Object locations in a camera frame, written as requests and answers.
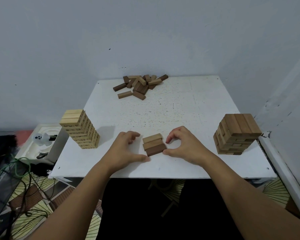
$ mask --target forearm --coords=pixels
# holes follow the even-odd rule
[[[300,220],[255,189],[216,155],[202,167],[219,190],[239,231],[250,239],[300,239]]]
[[[97,163],[31,239],[85,239],[96,204],[110,176],[108,167]]]

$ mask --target person's right hand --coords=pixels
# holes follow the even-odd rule
[[[214,156],[186,127],[180,126],[173,129],[167,139],[166,143],[169,143],[172,139],[179,138],[181,140],[180,147],[176,149],[165,149],[163,154],[171,157],[182,158],[192,164],[200,165],[204,161]]]

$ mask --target scratched table surface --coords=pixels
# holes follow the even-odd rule
[[[219,122],[225,114],[239,113],[218,76],[169,77],[148,90],[143,101],[134,96],[118,99],[118,93],[130,90],[114,92],[112,88],[121,83],[123,79],[98,81],[84,107],[101,136],[98,148],[81,149],[69,138],[50,177],[84,177],[121,131],[139,132],[141,136],[129,147],[134,153],[145,154],[142,137],[161,133],[165,142],[172,129],[184,125],[209,150],[217,153],[213,134]],[[167,147],[179,145],[180,141],[176,140]],[[219,157],[243,178],[276,177],[256,141],[242,155]],[[132,163],[112,177],[210,178],[201,167],[162,153],[151,156],[150,162]]]

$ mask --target hand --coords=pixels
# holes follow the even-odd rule
[[[101,158],[100,163],[107,165],[110,173],[113,174],[132,162],[149,162],[148,156],[133,154],[128,150],[128,144],[132,144],[139,136],[139,133],[133,131],[120,132],[107,153]]]
[[[186,127],[180,126],[178,128],[173,129],[167,139],[166,143],[170,143],[170,141],[174,138],[179,138],[181,140],[180,147],[176,149],[165,149],[163,154],[169,155],[171,157],[179,157],[182,158],[192,164],[200,165],[204,163],[204,161],[214,156],[214,154],[209,151]]]

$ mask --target light wood block tower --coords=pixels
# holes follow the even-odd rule
[[[218,154],[241,155],[261,134],[251,114],[226,114],[213,139]]]
[[[83,109],[67,110],[62,116],[60,125],[82,149],[98,147],[100,135]]]

